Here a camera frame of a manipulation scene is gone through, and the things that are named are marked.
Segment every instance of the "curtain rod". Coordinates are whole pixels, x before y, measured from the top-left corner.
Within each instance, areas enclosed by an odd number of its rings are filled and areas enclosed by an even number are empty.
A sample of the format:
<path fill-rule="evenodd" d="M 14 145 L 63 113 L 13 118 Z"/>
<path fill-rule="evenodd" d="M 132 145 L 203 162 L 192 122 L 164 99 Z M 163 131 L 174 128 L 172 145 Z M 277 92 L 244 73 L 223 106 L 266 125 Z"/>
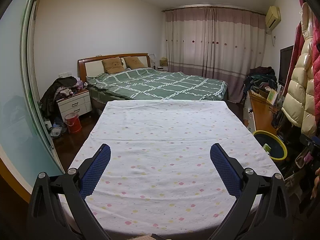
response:
<path fill-rule="evenodd" d="M 180 9 L 185 9 L 185 8 L 194 8 L 194 7 L 209 7 L 209 8 L 225 8 L 225 9 L 235 9 L 235 10 L 240 10 L 240 11 L 248 11 L 252 13 L 257 13 L 260 15 L 265 16 L 266 14 L 254 11 L 254 10 L 249 10 L 246 8 L 241 8 L 241 7 L 235 7 L 235 6 L 229 6 L 229 5 L 212 5 L 212 4 L 194 4 L 194 5 L 183 5 L 183 6 L 178 6 L 175 8 L 170 8 L 163 10 L 163 12 L 168 12 L 168 11 L 173 11 L 173 10 L 180 10 Z"/>

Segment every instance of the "cable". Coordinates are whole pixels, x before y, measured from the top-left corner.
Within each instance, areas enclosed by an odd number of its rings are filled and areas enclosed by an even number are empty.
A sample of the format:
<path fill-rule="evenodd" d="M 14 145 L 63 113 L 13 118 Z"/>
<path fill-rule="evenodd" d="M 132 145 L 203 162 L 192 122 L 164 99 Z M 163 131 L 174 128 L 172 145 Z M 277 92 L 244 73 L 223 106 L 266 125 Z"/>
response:
<path fill-rule="evenodd" d="M 271 31 L 271 41 L 272 41 L 272 46 L 274 47 L 276 44 L 276 36 L 272 37 L 272 31 Z"/>
<path fill-rule="evenodd" d="M 257 101 L 257 102 L 259 102 L 259 103 L 263 103 L 263 104 L 268 105 L 268 106 L 272 106 L 272 107 L 280 110 L 279 107 L 273 106 L 272 104 L 270 104 L 270 103 L 267 102 L 267 101 L 262 101 L 262 100 L 259 100 L 258 98 L 254 98 L 254 97 L 250 97 L 250 99 L 252 99 L 253 101 Z"/>
<path fill-rule="evenodd" d="M 273 113 L 273 114 L 277 114 L 278 112 L 276 112 L 275 110 L 273 110 L 272 108 L 271 108 L 271 106 L 269 107 L 269 109 L 270 109 L 270 111 Z"/>

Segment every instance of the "pillow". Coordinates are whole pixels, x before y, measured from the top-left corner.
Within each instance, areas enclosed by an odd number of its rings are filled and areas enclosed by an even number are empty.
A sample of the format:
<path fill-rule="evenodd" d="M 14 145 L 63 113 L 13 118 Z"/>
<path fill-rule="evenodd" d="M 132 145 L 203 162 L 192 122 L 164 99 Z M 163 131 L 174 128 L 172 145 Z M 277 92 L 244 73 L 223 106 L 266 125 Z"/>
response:
<path fill-rule="evenodd" d="M 124 61 L 127 67 L 131 69 L 147 68 L 145 65 L 142 64 L 138 57 L 124 57 Z"/>
<path fill-rule="evenodd" d="M 102 65 L 104 72 L 108 74 L 116 74 L 124 71 L 119 57 L 103 59 Z"/>

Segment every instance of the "television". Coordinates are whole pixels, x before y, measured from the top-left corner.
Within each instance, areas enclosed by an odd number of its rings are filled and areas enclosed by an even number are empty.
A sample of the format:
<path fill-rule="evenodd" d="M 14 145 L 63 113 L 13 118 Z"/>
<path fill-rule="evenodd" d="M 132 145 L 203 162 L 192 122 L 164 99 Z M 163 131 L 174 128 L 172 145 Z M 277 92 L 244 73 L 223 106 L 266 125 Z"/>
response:
<path fill-rule="evenodd" d="M 284 86 L 290 67 L 293 45 L 280 50 L 280 69 L 279 69 L 279 85 Z"/>

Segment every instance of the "desk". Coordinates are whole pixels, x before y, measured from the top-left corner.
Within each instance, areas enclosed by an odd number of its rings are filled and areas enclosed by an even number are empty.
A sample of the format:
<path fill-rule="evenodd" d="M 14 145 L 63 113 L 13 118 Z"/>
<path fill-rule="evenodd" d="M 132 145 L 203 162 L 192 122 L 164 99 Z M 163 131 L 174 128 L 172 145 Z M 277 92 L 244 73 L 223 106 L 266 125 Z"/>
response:
<path fill-rule="evenodd" d="M 276 111 L 278 109 L 271 106 L 265 98 L 255 96 L 248 91 L 243 110 L 244 125 L 252 133 L 263 130 L 276 135 L 276 129 L 271 125 L 273 112 Z"/>

